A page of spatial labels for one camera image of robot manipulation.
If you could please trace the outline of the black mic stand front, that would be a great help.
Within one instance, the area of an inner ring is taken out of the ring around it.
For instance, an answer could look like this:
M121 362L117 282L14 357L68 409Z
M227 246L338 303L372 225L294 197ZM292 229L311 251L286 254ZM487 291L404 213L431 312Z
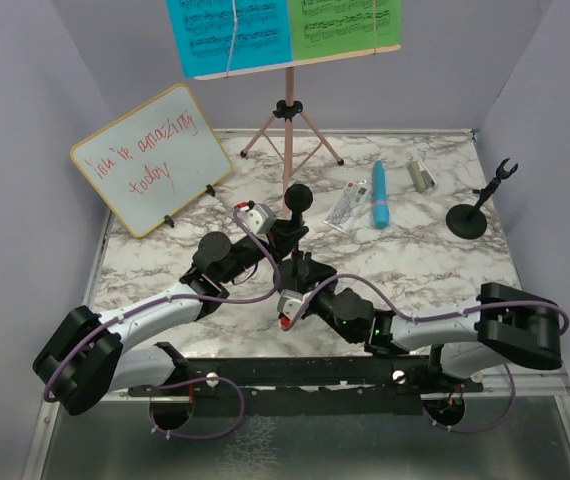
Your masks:
M501 183L518 170L518 164L506 170L505 165L509 161L510 158L506 158L499 164L494 177L484 188L473 190L473 193L478 196L474 205L458 204L447 212L446 225L454 235L466 240L475 240L484 235L487 229L487 219L481 207L496 192Z

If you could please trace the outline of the blue toy microphone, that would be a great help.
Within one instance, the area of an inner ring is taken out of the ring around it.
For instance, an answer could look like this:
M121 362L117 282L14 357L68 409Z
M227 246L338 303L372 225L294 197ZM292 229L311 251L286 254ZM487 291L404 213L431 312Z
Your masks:
M373 224L377 229L389 225L390 213L387 200L386 174L383 162L376 160L373 168Z

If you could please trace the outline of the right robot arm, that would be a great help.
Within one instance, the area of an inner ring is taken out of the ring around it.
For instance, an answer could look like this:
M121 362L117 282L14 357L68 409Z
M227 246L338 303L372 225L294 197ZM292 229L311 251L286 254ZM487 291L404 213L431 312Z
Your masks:
M374 356L392 358L427 347L424 378L437 391L504 363L539 371L562 365L566 314L556 303L516 288L484 283L477 295L454 306L407 314L393 305L378 309L350 288L338 291L343 276L326 264L287 260L278 271L283 330L315 315Z

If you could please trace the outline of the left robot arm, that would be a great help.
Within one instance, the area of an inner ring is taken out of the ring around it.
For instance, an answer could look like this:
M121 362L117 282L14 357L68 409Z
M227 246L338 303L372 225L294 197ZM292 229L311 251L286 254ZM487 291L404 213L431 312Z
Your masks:
M165 291L102 313L85 305L69 311L32 365L44 384L44 400L60 403L71 415L86 412L121 388L130 350L171 327L200 320L222 304L234 304L226 283L263 259L277 266L309 231L293 220L277 220L265 233L258 220L238 225L246 234L237 242L220 231L203 236L190 269Z

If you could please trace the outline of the black microphone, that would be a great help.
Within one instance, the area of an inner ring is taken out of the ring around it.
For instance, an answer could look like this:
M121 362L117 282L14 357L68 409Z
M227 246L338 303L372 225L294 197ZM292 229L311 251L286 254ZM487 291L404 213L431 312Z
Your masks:
M313 203L313 193L304 184L296 183L290 186L284 195L286 207L291 212L290 223L293 227L303 224L303 213L307 211Z

